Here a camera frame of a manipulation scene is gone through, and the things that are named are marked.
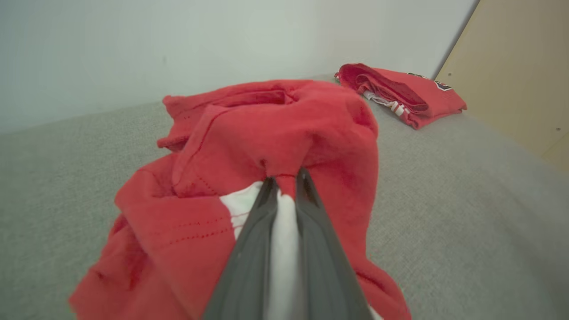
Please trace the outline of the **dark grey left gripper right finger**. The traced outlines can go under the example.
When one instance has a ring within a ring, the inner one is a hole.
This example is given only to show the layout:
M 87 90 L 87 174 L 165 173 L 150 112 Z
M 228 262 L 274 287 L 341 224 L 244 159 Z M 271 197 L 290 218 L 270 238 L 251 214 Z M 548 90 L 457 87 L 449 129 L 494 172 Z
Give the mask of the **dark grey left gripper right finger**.
M 368 302 L 307 169 L 296 177 L 296 216 L 305 317 L 371 320 Z

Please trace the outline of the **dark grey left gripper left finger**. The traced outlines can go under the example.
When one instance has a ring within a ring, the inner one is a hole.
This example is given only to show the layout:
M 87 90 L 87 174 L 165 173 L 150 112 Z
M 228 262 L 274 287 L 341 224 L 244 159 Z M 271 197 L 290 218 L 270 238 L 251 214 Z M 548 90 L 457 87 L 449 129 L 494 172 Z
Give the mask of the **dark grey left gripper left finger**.
M 278 191 L 274 177 L 264 180 L 202 315 L 204 320 L 266 319 Z

